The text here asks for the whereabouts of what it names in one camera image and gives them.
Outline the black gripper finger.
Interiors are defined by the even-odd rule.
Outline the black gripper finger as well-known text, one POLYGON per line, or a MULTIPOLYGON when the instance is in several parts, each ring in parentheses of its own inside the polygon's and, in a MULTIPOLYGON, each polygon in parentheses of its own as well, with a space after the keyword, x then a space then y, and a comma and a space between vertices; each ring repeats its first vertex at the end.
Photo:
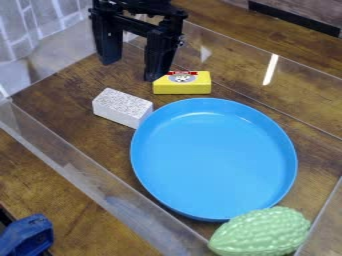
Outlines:
POLYGON ((121 58, 122 30, 109 17, 90 15, 94 48, 104 65, 114 63, 121 58))
POLYGON ((183 21, 164 18, 147 33, 144 50, 144 80, 155 81, 169 71, 177 47, 181 45, 183 21))

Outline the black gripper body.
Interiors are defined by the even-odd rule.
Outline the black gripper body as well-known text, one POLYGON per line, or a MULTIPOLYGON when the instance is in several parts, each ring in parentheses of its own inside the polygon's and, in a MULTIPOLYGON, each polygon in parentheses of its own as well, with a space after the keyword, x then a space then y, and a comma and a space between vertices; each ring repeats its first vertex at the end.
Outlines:
POLYGON ((142 37, 153 30, 179 37, 183 21, 188 17, 187 12, 175 7, 171 0, 92 0, 89 14, 92 21, 97 21, 110 33, 128 31, 142 37), (149 18, 160 16, 161 21, 153 25, 136 19, 134 15, 149 18))

